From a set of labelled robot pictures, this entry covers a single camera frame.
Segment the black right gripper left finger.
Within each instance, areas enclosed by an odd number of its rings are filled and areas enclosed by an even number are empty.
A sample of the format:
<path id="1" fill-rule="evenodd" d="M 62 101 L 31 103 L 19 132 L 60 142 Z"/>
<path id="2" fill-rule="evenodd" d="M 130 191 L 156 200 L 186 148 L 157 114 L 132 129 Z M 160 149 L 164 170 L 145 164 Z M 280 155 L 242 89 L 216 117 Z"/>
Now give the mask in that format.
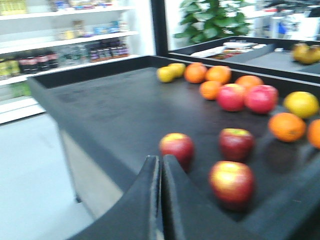
<path id="1" fill-rule="evenodd" d="M 71 240 L 155 240 L 160 160 L 147 156 L 131 187 L 102 217 Z"/>

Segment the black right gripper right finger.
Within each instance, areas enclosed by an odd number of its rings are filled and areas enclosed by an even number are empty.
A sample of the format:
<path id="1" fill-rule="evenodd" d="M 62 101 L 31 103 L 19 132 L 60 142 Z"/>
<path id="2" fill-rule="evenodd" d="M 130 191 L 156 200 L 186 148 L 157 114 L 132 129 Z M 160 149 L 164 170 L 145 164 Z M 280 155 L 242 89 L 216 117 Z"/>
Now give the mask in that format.
<path id="1" fill-rule="evenodd" d="M 161 210 L 166 240 L 256 240 L 205 198 L 173 155 L 163 157 Z"/>

